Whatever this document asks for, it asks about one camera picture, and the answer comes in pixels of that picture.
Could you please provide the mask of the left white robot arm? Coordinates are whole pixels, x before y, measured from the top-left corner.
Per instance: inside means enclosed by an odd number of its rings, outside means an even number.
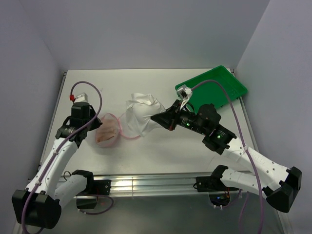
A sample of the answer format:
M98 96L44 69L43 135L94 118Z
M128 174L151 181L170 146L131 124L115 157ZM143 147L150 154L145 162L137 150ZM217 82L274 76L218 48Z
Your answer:
M62 185L59 179L70 158L87 133L101 126L98 114L86 101L75 102L71 114L57 130L52 150L35 177L23 190L15 190L12 204L23 233L27 226L52 229L58 223L62 208L76 195L94 191L93 173L75 170Z

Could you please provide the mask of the beige pink bra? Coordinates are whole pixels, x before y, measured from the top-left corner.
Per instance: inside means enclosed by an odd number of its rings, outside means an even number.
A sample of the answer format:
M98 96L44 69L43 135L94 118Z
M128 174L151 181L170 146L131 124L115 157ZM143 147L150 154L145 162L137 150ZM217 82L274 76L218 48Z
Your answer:
M118 135L117 121L110 115L101 119L102 125L97 129L95 140L96 143L106 143L115 139Z

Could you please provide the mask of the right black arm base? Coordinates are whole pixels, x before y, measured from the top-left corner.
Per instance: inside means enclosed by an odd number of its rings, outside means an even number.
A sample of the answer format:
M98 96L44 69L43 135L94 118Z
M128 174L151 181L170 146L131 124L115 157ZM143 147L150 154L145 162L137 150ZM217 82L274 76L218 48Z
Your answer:
M238 191L238 188L226 187L211 176L198 176L195 179L196 182L193 185L193 188L196 189L197 192L213 193L209 194L209 199L213 207L223 208L229 205L231 200L230 191Z

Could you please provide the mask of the white bra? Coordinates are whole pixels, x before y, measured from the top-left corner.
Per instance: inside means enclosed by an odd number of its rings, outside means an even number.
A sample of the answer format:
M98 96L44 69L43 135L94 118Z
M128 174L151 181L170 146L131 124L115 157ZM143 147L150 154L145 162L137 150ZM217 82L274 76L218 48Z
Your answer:
M151 94L131 94L131 99L126 101L125 113L118 118L122 135L134 139L160 128L158 123L151 120L151 116L165 110L163 104Z

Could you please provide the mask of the pink-rimmed mesh laundry bag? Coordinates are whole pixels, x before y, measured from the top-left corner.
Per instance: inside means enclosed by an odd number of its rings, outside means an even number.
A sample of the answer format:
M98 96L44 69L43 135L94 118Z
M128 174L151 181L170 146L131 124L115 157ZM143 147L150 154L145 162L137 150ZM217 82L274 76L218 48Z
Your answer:
M95 132L95 143L102 148L109 148L116 144L119 138L136 140L140 135L124 132L120 118L112 113L106 113L101 118L101 126Z

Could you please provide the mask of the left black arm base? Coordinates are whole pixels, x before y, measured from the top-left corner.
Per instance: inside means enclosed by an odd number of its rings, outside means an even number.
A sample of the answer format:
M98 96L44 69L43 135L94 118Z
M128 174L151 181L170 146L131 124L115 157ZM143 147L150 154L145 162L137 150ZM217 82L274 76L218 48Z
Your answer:
M72 175L83 176L87 179L86 188L78 195L94 197L94 198L77 198L76 206L79 212L86 215L100 215L109 211L113 207L114 200L109 196L112 182L110 179L95 180L93 173L85 170L75 170L72 173ZM87 210L94 209L96 207L99 198L109 199L110 205L101 212L88 212Z

